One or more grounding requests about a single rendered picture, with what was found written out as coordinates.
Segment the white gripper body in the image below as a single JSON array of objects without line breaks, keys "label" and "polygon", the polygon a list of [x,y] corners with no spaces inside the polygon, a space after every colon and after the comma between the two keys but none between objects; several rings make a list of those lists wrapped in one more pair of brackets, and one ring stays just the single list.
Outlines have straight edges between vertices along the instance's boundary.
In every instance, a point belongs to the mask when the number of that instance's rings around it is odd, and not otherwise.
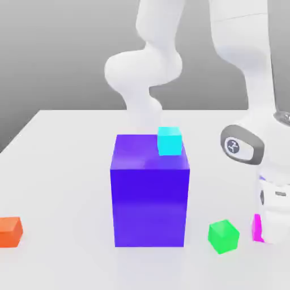
[{"label": "white gripper body", "polygon": [[290,184],[259,180],[259,212],[290,214]]}]

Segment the small magenta cube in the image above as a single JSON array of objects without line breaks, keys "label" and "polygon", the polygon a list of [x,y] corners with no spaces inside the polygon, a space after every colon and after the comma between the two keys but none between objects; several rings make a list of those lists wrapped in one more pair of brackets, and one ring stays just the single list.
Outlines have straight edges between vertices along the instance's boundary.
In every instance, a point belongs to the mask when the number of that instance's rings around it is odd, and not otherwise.
[{"label": "small magenta cube", "polygon": [[262,238],[262,223],[260,214],[254,214],[253,221],[251,224],[251,236],[252,240],[256,242],[264,243]]}]

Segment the small green cube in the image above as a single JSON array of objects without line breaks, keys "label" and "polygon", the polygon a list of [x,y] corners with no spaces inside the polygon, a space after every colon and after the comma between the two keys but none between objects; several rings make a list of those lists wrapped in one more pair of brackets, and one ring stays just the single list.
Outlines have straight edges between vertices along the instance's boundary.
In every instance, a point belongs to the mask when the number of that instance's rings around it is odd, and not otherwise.
[{"label": "small green cube", "polygon": [[208,241],[218,254],[237,248],[240,232],[225,219],[209,225]]}]

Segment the small cyan cube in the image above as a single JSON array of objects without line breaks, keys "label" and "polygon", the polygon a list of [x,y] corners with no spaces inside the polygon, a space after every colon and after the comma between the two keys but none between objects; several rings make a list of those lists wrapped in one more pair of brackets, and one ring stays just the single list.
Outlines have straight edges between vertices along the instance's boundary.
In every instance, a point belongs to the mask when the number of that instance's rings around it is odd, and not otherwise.
[{"label": "small cyan cube", "polygon": [[160,156],[178,156],[182,154],[182,134],[179,127],[159,127],[157,148]]}]

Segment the small orange cube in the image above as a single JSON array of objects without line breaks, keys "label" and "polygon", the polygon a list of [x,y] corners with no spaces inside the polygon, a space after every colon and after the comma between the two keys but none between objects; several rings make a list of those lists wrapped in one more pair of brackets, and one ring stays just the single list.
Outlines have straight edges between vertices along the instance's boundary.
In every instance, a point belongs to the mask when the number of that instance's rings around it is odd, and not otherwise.
[{"label": "small orange cube", "polygon": [[0,248],[16,248],[22,235],[20,217],[0,217]]}]

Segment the large purple box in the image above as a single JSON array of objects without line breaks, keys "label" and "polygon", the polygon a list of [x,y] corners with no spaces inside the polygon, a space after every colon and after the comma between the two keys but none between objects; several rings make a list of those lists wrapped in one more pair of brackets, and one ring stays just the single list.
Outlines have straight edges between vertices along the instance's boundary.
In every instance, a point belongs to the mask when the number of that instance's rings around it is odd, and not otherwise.
[{"label": "large purple box", "polygon": [[160,156],[156,135],[118,134],[110,166],[116,247],[183,247],[190,166]]}]

